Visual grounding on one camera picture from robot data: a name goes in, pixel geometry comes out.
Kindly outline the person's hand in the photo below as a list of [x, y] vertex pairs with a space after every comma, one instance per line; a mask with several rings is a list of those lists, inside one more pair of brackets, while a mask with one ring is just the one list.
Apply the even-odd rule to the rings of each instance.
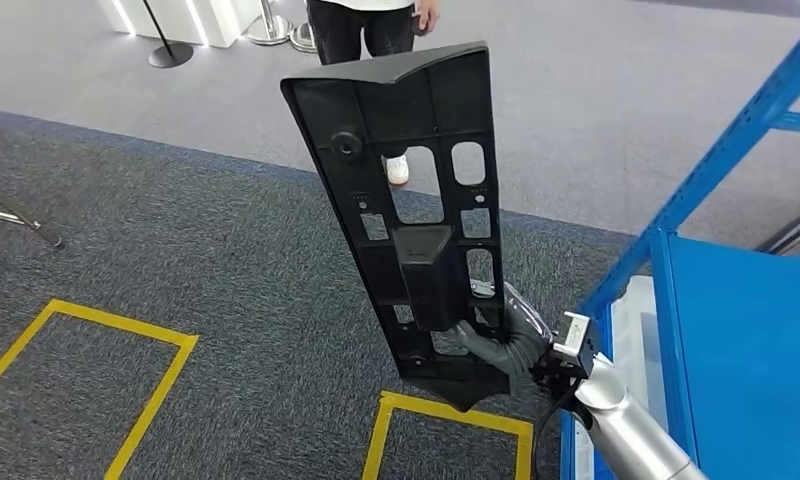
[[413, 19], [415, 26], [413, 31], [417, 36], [425, 36], [431, 33], [440, 18], [438, 0], [416, 0], [414, 2]]

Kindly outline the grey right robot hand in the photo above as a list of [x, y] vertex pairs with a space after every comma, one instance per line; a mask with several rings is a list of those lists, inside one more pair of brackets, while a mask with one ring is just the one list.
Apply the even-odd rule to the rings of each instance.
[[503, 283], [503, 298], [509, 330], [505, 343], [479, 335], [465, 320], [451, 331], [470, 353], [506, 375], [527, 375], [549, 350], [553, 333], [539, 312], [509, 282]]

